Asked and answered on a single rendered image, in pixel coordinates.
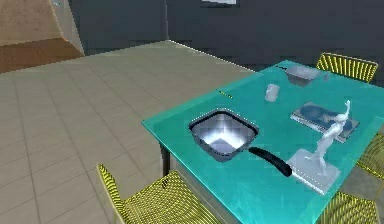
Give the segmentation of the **white cup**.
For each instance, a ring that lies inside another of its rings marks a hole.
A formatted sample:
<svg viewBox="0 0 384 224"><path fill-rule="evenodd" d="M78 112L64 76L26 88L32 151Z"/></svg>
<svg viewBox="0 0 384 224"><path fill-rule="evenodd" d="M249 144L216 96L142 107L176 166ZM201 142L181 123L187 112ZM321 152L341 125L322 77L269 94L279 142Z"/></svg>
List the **white cup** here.
<svg viewBox="0 0 384 224"><path fill-rule="evenodd" d="M278 97L279 90L280 87L278 85L269 84L265 92L265 99L269 102L275 102Z"/></svg>

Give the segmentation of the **teal glass table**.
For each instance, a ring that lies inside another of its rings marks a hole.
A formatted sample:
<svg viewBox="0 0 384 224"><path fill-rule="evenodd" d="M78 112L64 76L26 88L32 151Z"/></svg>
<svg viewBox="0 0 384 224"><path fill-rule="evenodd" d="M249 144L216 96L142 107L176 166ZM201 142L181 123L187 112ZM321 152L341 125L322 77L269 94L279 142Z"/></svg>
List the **teal glass table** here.
<svg viewBox="0 0 384 224"><path fill-rule="evenodd" d="M326 157L342 182L366 145L384 124L384 88L334 74L323 74L306 87L288 81L283 61L218 90L144 120L144 127L190 171L242 224L314 224L332 198L319 195L272 165L244 152L234 159L214 161L187 131L190 121L212 109L228 108L256 124L260 132L252 145L287 159L300 147L310 147L319 133L290 119L307 101L341 111L349 100L357 130ZM280 87L275 102L265 99L269 84Z"/></svg>

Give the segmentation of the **grey bowl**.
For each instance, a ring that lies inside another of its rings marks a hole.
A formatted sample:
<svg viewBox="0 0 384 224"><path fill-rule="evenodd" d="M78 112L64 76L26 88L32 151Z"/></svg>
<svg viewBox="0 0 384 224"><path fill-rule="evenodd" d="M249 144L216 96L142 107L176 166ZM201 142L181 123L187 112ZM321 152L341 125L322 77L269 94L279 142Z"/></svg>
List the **grey bowl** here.
<svg viewBox="0 0 384 224"><path fill-rule="evenodd" d="M305 87L319 76L320 71L314 68L294 65L288 67L285 73L292 84Z"/></svg>

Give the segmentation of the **blue grey book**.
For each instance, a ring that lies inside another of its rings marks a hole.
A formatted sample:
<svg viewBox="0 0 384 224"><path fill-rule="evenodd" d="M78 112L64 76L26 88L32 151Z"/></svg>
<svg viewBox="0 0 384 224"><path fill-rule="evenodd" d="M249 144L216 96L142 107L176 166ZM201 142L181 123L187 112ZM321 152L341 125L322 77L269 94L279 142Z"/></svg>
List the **blue grey book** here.
<svg viewBox="0 0 384 224"><path fill-rule="evenodd" d="M337 115L338 112L328 110L308 101L293 111L290 118L319 133L324 133L335 123L333 118ZM336 140L340 143L344 143L358 126L358 121L348 118L343 127L343 131L338 135Z"/></svg>

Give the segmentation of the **white figure statue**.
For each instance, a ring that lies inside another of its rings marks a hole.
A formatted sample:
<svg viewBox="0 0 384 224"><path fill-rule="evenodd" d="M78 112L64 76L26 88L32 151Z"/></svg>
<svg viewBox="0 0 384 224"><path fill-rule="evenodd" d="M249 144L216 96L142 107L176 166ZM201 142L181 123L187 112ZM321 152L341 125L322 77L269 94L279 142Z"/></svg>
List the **white figure statue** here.
<svg viewBox="0 0 384 224"><path fill-rule="evenodd" d="M325 161L324 156L334 140L343 132L350 112L350 101L345 103L346 111L331 117L334 123L318 140L316 150L311 153L299 149L288 161L295 178L325 195L340 174L338 168Z"/></svg>

